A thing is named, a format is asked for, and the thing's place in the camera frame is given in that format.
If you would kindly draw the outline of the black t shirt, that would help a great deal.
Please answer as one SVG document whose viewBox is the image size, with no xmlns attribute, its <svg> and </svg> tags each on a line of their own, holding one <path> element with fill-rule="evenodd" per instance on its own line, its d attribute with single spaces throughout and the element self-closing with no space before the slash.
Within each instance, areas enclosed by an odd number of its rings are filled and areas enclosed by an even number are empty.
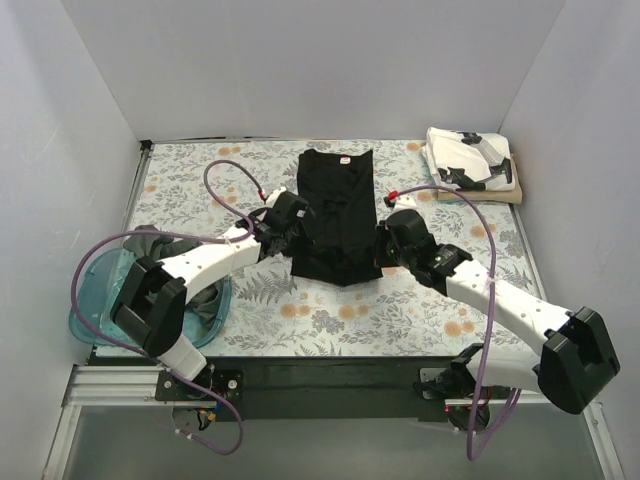
<svg viewBox="0 0 640 480">
<path fill-rule="evenodd" d="M 308 149 L 299 155 L 297 188 L 311 209 L 303 219 L 310 245 L 292 258 L 291 274 L 340 287 L 381 278 L 373 152 Z"/>
</svg>

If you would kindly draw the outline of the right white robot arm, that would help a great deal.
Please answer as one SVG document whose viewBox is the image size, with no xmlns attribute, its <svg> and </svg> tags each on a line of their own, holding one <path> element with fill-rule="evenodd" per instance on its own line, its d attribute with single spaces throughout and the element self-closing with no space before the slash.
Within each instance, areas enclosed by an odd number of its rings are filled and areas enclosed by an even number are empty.
<svg viewBox="0 0 640 480">
<path fill-rule="evenodd" d="M 392 213 L 376 228 L 375 259 L 406 268 L 417 282 L 477 311 L 527 345 L 485 354 L 475 343 L 420 388 L 447 398 L 475 397 L 505 387 L 543 394 L 559 409 L 579 414 L 619 373 L 620 362 L 602 316 L 587 307 L 571 312 L 503 281 L 468 252 L 439 244 L 414 209 Z"/>
</svg>

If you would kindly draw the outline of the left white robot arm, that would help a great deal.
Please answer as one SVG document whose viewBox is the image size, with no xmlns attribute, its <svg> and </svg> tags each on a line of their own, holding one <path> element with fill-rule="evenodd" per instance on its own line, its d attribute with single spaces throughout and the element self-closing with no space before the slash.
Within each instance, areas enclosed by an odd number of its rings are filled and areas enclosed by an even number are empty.
<svg viewBox="0 0 640 480">
<path fill-rule="evenodd" d="M 267 258 L 291 256 L 306 241 L 309 203 L 280 188 L 266 205 L 221 236 L 177 256 L 134 262 L 111 309 L 111 320 L 142 351 L 179 375 L 178 387 L 193 400 L 213 386 L 207 360 L 183 333 L 187 304 L 238 269 Z"/>
</svg>

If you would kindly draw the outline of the floral table cloth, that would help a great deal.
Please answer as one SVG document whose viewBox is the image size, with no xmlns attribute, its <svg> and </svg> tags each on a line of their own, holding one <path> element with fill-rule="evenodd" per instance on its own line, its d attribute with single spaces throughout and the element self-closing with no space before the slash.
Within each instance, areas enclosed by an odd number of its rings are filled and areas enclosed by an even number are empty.
<svg viewBox="0 0 640 480">
<path fill-rule="evenodd" d="M 158 144 L 150 154 L 131 222 L 189 234 L 225 231 L 238 212 L 259 206 L 258 188 L 294 189 L 306 150 L 372 151 L 375 196 L 414 189 L 429 230 L 468 251 L 534 296 L 541 280 L 511 207 L 442 202 L 428 188 L 419 140 L 244 141 Z M 283 257 L 236 271 L 224 326 L 208 356 L 454 355 L 485 336 L 476 310 L 419 285 L 405 270 L 337 287 L 291 275 Z"/>
</svg>

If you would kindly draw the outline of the white printed folded t shirt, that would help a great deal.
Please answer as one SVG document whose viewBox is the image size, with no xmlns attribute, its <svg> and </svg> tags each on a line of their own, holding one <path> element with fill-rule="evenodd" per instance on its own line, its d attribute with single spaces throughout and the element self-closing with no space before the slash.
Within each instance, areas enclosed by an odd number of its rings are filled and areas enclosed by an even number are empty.
<svg viewBox="0 0 640 480">
<path fill-rule="evenodd" d="M 438 185 L 466 192 L 515 189 L 509 142 L 500 134 L 430 127 L 422 155 Z"/>
</svg>

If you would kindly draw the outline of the grey t shirt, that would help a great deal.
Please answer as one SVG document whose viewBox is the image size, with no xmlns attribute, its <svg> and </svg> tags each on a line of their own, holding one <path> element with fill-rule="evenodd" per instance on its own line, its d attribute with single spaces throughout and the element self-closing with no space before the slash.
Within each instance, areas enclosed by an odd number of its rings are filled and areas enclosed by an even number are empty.
<svg viewBox="0 0 640 480">
<path fill-rule="evenodd" d="M 128 237 L 123 248 L 132 253 L 135 258 L 149 257 L 159 262 L 162 259 L 175 257 L 187 253 L 202 245 L 201 241 L 193 239 L 177 239 L 160 234 L 154 225 L 139 225 L 136 230 L 149 231 L 146 235 Z M 188 303 L 187 310 L 197 315 L 203 327 L 212 328 L 215 324 L 222 324 L 226 319 L 223 312 L 223 296 L 229 293 L 227 280 L 220 279 L 197 293 Z"/>
</svg>

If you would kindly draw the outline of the teal plastic basket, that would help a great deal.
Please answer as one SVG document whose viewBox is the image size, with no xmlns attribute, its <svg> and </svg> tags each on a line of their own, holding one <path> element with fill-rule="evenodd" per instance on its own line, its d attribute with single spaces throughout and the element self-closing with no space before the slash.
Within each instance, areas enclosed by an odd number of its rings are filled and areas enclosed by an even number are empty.
<svg viewBox="0 0 640 480">
<path fill-rule="evenodd" d="M 138 255 L 125 248 L 109 250 L 85 271 L 78 288 L 81 313 L 101 333 L 129 346 L 134 341 L 110 317 L 118 293 Z M 232 296 L 232 282 L 225 277 L 194 297 L 184 313 L 182 330 L 198 348 L 210 344 L 226 321 Z"/>
</svg>

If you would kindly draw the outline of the aluminium rail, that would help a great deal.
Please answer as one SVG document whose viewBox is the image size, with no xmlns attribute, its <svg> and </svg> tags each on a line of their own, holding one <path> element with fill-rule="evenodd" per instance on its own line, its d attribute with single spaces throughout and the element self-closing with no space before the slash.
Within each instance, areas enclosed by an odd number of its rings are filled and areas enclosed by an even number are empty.
<svg viewBox="0 0 640 480">
<path fill-rule="evenodd" d="M 61 479 L 70 455 L 81 409 L 84 407 L 176 407 L 213 406 L 213 399 L 174 400 L 162 398 L 176 384 L 163 378 L 164 371 L 147 366 L 74 366 L 70 375 L 61 416 L 54 441 L 45 465 L 45 479 Z M 592 402 L 583 411 L 595 448 L 596 456 L 606 479 L 622 479 L 624 473 L 610 436 L 600 401 Z"/>
</svg>

